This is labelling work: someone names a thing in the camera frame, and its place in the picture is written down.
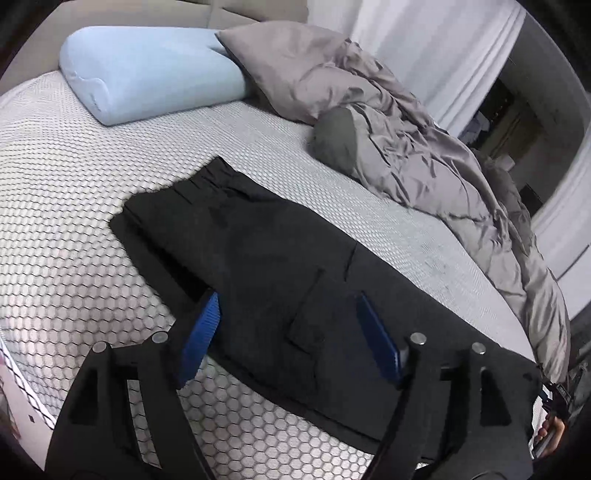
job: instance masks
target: pillow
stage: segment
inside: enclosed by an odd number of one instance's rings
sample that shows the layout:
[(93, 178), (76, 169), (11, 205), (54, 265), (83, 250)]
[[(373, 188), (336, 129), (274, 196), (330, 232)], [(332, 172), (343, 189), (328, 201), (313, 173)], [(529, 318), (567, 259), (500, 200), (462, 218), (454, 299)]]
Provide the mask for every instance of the pillow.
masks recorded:
[(60, 50), (74, 93), (104, 125), (244, 98), (240, 68), (216, 30), (86, 27)]

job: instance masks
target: mesh mattress cover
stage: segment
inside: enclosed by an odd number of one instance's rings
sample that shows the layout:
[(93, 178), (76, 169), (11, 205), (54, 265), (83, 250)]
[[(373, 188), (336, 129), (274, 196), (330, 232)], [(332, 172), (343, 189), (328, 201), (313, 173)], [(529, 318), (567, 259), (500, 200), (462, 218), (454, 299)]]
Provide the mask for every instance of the mesh mattress cover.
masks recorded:
[[(443, 223), (310, 157), (310, 133), (243, 102), (104, 127), (59, 72), (1, 97), (0, 336), (28, 392), (57, 417), (95, 342), (128, 345), (170, 327), (173, 318), (108, 220), (133, 193), (186, 178), (215, 155), (314, 210), (492, 340), (533, 359), (519, 322)], [(129, 393), (142, 454), (157, 465), (137, 383)], [(219, 478), (356, 479), (371, 459), (209, 358), (179, 396)]]

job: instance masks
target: blanket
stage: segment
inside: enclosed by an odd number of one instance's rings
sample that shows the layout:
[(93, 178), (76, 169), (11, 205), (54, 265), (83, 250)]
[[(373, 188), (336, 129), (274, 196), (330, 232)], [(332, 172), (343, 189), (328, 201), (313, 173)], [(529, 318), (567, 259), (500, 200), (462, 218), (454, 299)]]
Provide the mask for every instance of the blanket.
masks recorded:
[(217, 34), (278, 115), (314, 125), (320, 161), (380, 197), (440, 218), (524, 327), (545, 375), (562, 380), (569, 319), (531, 235), (518, 238), (476, 159), (346, 36), (274, 21)]

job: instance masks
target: dark clothing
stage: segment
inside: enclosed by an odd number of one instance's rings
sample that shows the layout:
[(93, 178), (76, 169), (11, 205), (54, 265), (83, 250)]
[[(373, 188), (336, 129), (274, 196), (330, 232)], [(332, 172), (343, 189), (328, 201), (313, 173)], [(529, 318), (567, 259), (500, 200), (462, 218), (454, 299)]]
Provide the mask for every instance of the dark clothing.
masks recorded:
[[(524, 440), (538, 393), (533, 362), (469, 326), (308, 208), (282, 199), (221, 158), (188, 180), (130, 198), (111, 228), (177, 321), (196, 317), (205, 283), (222, 320), (210, 354), (269, 400), (352, 446), (374, 452), (400, 392), (379, 373), (355, 314), (364, 292), (386, 329), (422, 332), (455, 365), (482, 342), (513, 386)], [(450, 382), (439, 382), (443, 430)]]

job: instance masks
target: silver screw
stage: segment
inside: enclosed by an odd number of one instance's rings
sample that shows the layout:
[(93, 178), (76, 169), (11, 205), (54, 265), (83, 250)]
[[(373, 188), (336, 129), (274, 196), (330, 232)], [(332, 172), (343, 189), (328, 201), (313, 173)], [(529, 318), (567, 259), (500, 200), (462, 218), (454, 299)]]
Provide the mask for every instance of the silver screw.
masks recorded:
[(166, 332), (156, 332), (152, 335), (152, 341), (154, 343), (164, 343), (168, 340), (168, 333)]
[(482, 345), (480, 342), (474, 342), (472, 344), (472, 350), (474, 350), (474, 352), (478, 355), (484, 355), (484, 353), (486, 352), (486, 347)]
[(416, 343), (417, 345), (425, 345), (425, 342), (427, 342), (427, 337), (421, 332), (414, 332), (410, 336), (410, 341), (412, 343)]
[(94, 353), (101, 353), (101, 352), (104, 352), (105, 350), (107, 350), (107, 344), (106, 344), (106, 342), (96, 342), (92, 346), (92, 351)]

